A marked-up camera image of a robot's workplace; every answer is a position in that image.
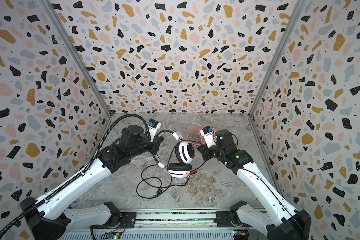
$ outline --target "side wall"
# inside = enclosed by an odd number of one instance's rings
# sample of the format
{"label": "side wall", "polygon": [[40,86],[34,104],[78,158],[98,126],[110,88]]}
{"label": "side wall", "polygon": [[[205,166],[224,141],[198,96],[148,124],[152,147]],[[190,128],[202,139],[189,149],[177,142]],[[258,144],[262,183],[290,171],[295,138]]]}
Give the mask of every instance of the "side wall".
{"label": "side wall", "polygon": [[246,112],[295,1],[52,0],[113,112]]}
{"label": "side wall", "polygon": [[360,240],[360,1],[307,1],[253,119],[313,239]]}
{"label": "side wall", "polygon": [[105,115],[86,81],[39,2],[0,1],[0,230],[91,156]]}

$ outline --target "marble floor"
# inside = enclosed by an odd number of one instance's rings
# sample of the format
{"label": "marble floor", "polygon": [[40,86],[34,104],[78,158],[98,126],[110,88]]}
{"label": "marble floor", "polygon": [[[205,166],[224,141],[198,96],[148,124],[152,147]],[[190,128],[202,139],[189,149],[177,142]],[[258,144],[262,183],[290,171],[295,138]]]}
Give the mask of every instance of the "marble floor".
{"label": "marble floor", "polygon": [[[146,121],[153,118],[162,123],[161,130],[175,129],[185,138],[188,130],[195,125],[210,125],[216,130],[228,129],[239,140],[238,149],[244,149],[254,159],[264,176],[269,180],[264,161],[254,139],[247,114],[140,114]],[[115,114],[112,120],[120,117]],[[126,118],[119,122],[110,132],[103,147],[121,136],[121,130],[129,125],[143,126],[138,118]],[[160,145],[159,156],[166,162],[170,151],[177,142],[170,133],[164,133],[163,143]],[[195,158],[191,163],[193,169],[203,160],[201,154],[195,150]],[[175,156],[171,162],[177,162]],[[188,185],[170,187],[161,196],[148,203],[136,194],[136,186],[141,181],[141,171],[155,164],[152,156],[147,152],[132,159],[130,164],[121,167],[114,174],[101,180],[78,198],[71,207],[85,208],[112,201],[120,209],[135,208],[192,208],[192,207],[229,207],[240,200],[244,200],[252,207],[261,207],[261,203],[247,185],[235,176],[217,159],[207,161],[204,166],[191,176]],[[144,172],[145,177],[159,177],[164,186],[170,181],[168,172],[158,166],[150,167]],[[173,178],[172,183],[184,184],[185,179]],[[157,189],[142,183],[139,194],[152,196]]]}

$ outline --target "pink cable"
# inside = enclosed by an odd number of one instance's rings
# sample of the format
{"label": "pink cable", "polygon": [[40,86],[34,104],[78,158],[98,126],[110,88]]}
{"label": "pink cable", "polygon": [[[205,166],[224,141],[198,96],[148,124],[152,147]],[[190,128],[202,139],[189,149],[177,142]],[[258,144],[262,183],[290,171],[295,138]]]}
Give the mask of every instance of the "pink cable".
{"label": "pink cable", "polygon": [[[203,127],[206,127],[204,125],[197,125],[197,126],[194,126],[192,127],[188,133],[187,133],[187,139],[189,140],[193,140],[193,141],[199,141],[201,142],[202,144],[205,144],[205,139],[201,136],[200,134],[200,130],[203,128]],[[195,139],[193,138],[192,136],[199,136],[199,139]],[[190,144],[192,144],[192,146],[194,147],[198,147],[200,146],[200,144],[198,144],[197,142],[189,142]]]}

